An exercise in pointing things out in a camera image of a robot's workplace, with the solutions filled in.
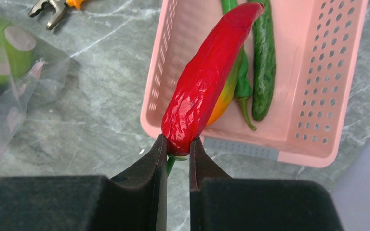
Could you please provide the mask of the green fake chili pepper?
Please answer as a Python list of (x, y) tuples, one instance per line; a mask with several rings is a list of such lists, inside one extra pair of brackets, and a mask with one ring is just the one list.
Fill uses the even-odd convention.
[(252, 87), (247, 80), (248, 69), (248, 58), (244, 47), (241, 47), (233, 70), (222, 91), (226, 93), (226, 96), (222, 99), (222, 111), (225, 111), (231, 101), (236, 99), (246, 124), (251, 130), (256, 131), (257, 128), (252, 124), (248, 114), (248, 100), (252, 95)]

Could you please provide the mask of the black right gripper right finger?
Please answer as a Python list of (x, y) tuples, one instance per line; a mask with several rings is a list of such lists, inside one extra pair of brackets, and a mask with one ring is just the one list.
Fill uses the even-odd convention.
[(307, 180), (235, 179), (190, 146), (190, 227), (193, 231), (341, 231), (328, 191)]

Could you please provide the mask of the green fake cucumber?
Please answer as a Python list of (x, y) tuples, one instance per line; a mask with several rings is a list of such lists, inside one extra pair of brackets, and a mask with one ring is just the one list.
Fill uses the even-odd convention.
[(276, 53), (271, 3), (259, 0), (264, 13), (252, 27), (254, 37), (252, 118), (262, 121), (270, 109), (274, 95)]

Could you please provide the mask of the red fake pepper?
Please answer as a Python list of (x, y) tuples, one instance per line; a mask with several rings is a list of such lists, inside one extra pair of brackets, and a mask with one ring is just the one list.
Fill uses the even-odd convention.
[(209, 121), (253, 23), (263, 13), (264, 5), (257, 2), (228, 11), (186, 65), (161, 123), (169, 154), (189, 154), (192, 141)]

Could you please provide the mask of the green orange fake mango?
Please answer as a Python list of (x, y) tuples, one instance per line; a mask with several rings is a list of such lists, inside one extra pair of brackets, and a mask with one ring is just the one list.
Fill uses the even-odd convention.
[(215, 104), (214, 110), (207, 122), (206, 126), (210, 126), (217, 121), (223, 113), (227, 110), (228, 106), (233, 100), (235, 87), (238, 81), (238, 73), (241, 68), (243, 60), (244, 47), (239, 50), (238, 56), (234, 62), (233, 68), (228, 75), (227, 81), (222, 89), (222, 92)]

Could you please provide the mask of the clear zip top bag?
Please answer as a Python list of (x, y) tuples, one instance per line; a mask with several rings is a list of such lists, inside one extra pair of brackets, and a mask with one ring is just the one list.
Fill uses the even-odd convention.
[[(1, 10), (0, 17), (18, 26)], [(9, 77), (8, 82), (0, 84), (0, 160), (23, 124), (28, 106), (48, 103), (58, 97), (65, 85), (71, 61), (60, 49), (22, 29), (37, 42), (32, 50), (34, 63), (22, 77)]]

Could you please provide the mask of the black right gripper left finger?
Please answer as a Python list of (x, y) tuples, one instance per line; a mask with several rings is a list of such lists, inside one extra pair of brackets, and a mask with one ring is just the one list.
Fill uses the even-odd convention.
[(167, 141), (112, 178), (0, 178), (0, 231), (164, 231)]

